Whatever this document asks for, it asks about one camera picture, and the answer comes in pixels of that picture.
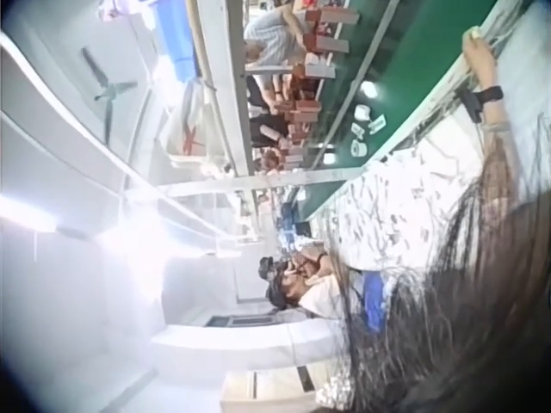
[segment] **wristwatch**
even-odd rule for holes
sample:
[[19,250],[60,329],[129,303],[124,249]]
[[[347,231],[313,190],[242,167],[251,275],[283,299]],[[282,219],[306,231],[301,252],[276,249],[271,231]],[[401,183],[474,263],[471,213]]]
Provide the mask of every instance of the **wristwatch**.
[[482,116],[480,114],[484,110],[484,105],[489,102],[501,101],[504,98],[503,90],[499,86],[492,86],[480,92],[472,92],[463,87],[455,93],[461,103],[463,103],[463,106],[465,106],[471,120],[476,124],[482,123]]
[[503,99],[503,90],[499,86],[492,86],[491,88],[481,90],[474,94],[481,107],[484,107],[488,102],[499,102]]

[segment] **white shirt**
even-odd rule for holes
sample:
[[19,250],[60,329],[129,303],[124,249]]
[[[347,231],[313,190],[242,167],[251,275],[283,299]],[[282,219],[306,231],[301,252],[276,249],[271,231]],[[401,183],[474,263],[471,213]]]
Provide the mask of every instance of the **white shirt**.
[[[302,10],[294,15],[307,33],[306,11]],[[254,62],[255,66],[282,65],[297,50],[296,40],[285,24],[280,9],[270,10],[250,22],[243,37],[264,45],[260,57]],[[272,81],[272,75],[255,75],[254,78],[261,89]]]
[[[302,296],[299,305],[323,318],[344,318],[344,300],[338,286],[337,277],[328,275],[310,287]],[[354,291],[350,291],[350,309],[356,312],[360,301]]]

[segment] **green table surface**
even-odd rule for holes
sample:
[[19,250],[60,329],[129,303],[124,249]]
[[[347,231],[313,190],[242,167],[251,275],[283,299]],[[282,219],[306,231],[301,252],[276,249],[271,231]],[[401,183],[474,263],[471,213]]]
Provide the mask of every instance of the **green table surface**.
[[[461,53],[461,36],[472,26],[480,25],[497,0],[403,0],[391,22],[390,28],[376,53],[370,69],[364,77],[375,83],[378,96],[368,99],[356,93],[344,120],[337,130],[335,145],[336,162],[320,165],[321,168],[348,168],[365,164],[409,117],[421,101],[430,93]],[[332,62],[337,77],[325,81],[320,94],[322,113],[311,139],[323,142],[337,111],[350,90],[369,43],[381,20],[387,2],[375,0],[351,0],[350,8],[360,12],[355,26],[343,26],[340,39],[350,42],[350,53],[337,54]],[[350,152],[356,138],[351,132],[352,122],[364,129],[365,124],[354,120],[354,108],[358,103],[371,108],[371,119],[384,114],[387,125],[368,138],[368,155],[353,157]],[[305,188],[306,199],[297,202],[298,219],[314,213],[343,184],[328,182]]]

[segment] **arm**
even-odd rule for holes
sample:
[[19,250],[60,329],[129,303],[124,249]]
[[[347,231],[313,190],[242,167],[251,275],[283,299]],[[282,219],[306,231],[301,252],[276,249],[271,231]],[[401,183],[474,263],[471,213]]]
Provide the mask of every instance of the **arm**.
[[[481,89],[498,85],[496,60],[488,44],[475,30],[463,36],[463,54]],[[511,127],[503,102],[488,102],[484,115],[483,202],[506,200],[505,209],[516,200],[518,160]]]
[[273,139],[275,142],[278,142],[279,139],[283,138],[279,132],[266,125],[260,126],[260,133],[267,138]]
[[282,77],[280,75],[274,75],[272,77],[272,84],[274,85],[275,98],[277,99],[278,97],[282,97]]
[[284,6],[279,7],[279,9],[282,11],[282,18],[288,25],[291,33],[294,34],[297,39],[302,39],[304,30],[300,25],[299,19],[297,19],[296,15],[293,13],[293,5],[285,4]]
[[309,246],[304,248],[300,253],[308,260],[319,264],[319,270],[314,276],[325,277],[335,273],[331,258],[323,247]]
[[258,88],[260,89],[260,94],[262,98],[270,107],[270,110],[273,112],[275,105],[277,104],[276,93],[274,91],[274,84],[272,83],[271,75],[255,75],[255,80],[257,81]]

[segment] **ceiling fan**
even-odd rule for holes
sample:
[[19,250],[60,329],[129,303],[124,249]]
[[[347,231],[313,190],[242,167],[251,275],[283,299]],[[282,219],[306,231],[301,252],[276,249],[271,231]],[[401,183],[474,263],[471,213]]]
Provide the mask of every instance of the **ceiling fan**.
[[103,143],[109,147],[109,140],[111,138],[111,126],[113,123],[113,101],[117,96],[134,89],[138,86],[138,82],[118,82],[111,83],[107,75],[100,69],[97,62],[94,60],[87,47],[81,49],[81,53],[84,60],[92,70],[96,81],[102,86],[103,92],[94,97],[94,101],[100,99],[107,100],[107,106],[105,107],[105,121],[103,127]]

